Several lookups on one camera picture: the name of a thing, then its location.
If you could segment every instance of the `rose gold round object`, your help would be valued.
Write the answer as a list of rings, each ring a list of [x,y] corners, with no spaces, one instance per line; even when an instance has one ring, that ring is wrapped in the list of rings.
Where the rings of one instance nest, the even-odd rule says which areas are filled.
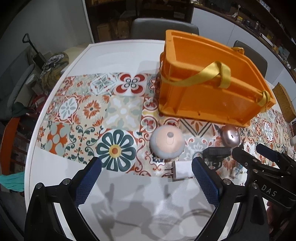
[[[224,146],[237,147],[240,144],[240,135],[233,125],[226,125],[221,128],[221,138]]]

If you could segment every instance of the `gray chair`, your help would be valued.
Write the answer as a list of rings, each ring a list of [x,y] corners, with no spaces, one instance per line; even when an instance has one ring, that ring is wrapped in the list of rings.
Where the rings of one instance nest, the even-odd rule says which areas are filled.
[[[137,18],[131,26],[131,39],[165,40],[168,29],[199,34],[198,27],[186,22],[163,18]]]
[[[241,47],[244,48],[244,54],[253,61],[253,63],[257,66],[263,77],[265,78],[267,71],[267,61],[263,58],[259,53],[253,50],[250,46],[240,42],[235,41],[233,47]]]
[[[0,76],[0,121],[11,119],[12,105],[34,67],[31,47],[29,46],[20,53]]]

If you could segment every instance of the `wooden shelf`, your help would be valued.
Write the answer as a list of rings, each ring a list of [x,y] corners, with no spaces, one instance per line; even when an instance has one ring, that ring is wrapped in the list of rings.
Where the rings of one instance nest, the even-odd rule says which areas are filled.
[[[126,1],[126,0],[110,0],[110,1],[104,1],[104,2],[95,2],[94,5],[90,5],[89,7],[97,7],[100,6],[102,4],[107,4],[107,3],[113,3],[113,2],[121,2],[121,1]]]

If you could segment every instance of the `white round table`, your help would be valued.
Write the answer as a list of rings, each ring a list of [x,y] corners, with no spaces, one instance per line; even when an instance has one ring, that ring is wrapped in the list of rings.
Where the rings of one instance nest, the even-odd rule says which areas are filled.
[[[25,168],[25,202],[28,208],[35,185],[57,185],[72,178],[84,164],[36,147],[38,129],[46,110],[67,76],[107,72],[156,74],[164,41],[124,40],[89,45],[64,72],[39,116]],[[55,205],[68,238],[73,235],[62,210]],[[220,239],[234,220],[235,204]],[[194,240],[211,216],[210,205],[196,179],[172,182],[170,178],[118,173],[103,169],[85,204],[79,209],[97,237],[104,240]]]

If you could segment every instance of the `teal flower motif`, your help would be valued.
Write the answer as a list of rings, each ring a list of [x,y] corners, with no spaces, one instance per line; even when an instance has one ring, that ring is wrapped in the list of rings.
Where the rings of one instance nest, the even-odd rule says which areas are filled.
[[[102,160],[102,167],[115,172],[128,171],[136,157],[134,142],[133,137],[122,130],[103,134],[101,142],[96,147],[98,157]]]

